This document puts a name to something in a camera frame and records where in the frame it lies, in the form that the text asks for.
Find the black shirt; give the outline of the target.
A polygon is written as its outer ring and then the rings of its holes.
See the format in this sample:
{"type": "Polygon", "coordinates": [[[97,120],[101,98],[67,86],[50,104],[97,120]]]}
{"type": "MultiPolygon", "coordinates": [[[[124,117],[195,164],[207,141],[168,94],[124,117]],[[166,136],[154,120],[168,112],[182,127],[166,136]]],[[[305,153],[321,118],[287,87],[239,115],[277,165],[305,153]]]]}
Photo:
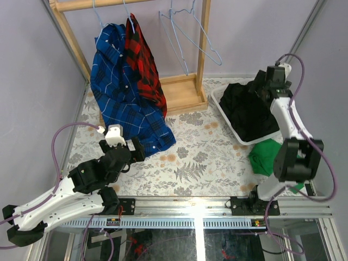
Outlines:
{"type": "Polygon", "coordinates": [[[242,141],[250,142],[279,131],[267,106],[248,90],[251,82],[229,84],[219,105],[242,141]]]}

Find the light blue wire hanger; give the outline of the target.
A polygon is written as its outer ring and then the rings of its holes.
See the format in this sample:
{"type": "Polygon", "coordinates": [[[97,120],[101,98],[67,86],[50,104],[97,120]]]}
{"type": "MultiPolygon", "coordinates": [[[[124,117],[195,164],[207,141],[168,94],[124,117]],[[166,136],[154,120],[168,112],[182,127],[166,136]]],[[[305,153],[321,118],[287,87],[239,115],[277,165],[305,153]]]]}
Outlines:
{"type": "Polygon", "coordinates": [[[212,42],[208,36],[208,29],[206,29],[208,24],[206,24],[205,19],[209,19],[210,14],[210,5],[211,1],[202,1],[201,11],[202,14],[200,18],[198,18],[196,13],[196,1],[192,1],[190,8],[183,8],[183,9],[175,9],[174,8],[174,1],[170,1],[170,8],[169,8],[169,20],[175,35],[175,38],[177,40],[177,45],[179,47],[180,52],[180,59],[184,62],[184,65],[186,66],[187,63],[185,61],[182,47],[179,39],[177,38],[177,30],[179,30],[180,33],[183,34],[183,36],[191,43],[193,44],[197,49],[198,53],[201,55],[205,55],[210,61],[212,61],[215,65],[221,66],[222,65],[222,57],[218,53],[216,49],[213,48],[212,42]],[[175,21],[175,16],[181,13],[186,13],[190,15],[194,22],[197,24],[197,29],[199,30],[199,41],[195,41],[190,37],[184,29],[182,29],[177,22],[175,21]]]}

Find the black shirt wire hanger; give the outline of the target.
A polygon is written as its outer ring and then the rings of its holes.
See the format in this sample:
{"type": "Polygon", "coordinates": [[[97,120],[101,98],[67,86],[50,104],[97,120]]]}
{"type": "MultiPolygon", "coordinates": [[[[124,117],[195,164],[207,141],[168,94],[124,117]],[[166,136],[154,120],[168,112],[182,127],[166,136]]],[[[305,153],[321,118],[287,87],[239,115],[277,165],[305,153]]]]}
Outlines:
{"type": "Polygon", "coordinates": [[[186,76],[189,74],[187,62],[185,61],[183,50],[176,32],[176,24],[173,19],[174,16],[173,1],[170,1],[170,7],[167,14],[159,11],[160,23],[163,26],[165,35],[172,47],[174,54],[186,76]]]}

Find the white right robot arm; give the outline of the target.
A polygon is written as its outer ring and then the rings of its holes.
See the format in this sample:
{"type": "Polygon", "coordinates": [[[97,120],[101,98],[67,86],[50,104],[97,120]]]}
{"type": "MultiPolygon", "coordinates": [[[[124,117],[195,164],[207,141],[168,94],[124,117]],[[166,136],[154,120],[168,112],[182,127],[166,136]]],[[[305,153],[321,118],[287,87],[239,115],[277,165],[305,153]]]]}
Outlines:
{"type": "Polygon", "coordinates": [[[268,203],[273,204],[277,196],[296,183],[313,179],[324,149],[321,140],[313,139],[304,127],[292,99],[291,83],[287,81],[289,65],[268,66],[265,83],[255,89],[275,118],[283,144],[273,163],[272,174],[249,194],[248,209],[256,215],[266,212],[268,203]]]}

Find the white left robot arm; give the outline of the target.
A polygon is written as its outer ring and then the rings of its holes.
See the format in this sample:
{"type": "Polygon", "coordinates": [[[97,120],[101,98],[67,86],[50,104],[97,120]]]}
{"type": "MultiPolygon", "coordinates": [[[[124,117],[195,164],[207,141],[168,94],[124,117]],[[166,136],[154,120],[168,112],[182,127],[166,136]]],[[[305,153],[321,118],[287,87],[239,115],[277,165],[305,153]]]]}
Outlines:
{"type": "Polygon", "coordinates": [[[21,206],[2,209],[8,240],[15,247],[24,247],[40,240],[45,233],[77,218],[92,214],[111,215],[118,211],[120,200],[110,187],[130,165],[145,160],[144,146],[138,138],[128,145],[110,146],[100,141],[104,155],[80,163],[58,184],[38,198],[21,206]]]}

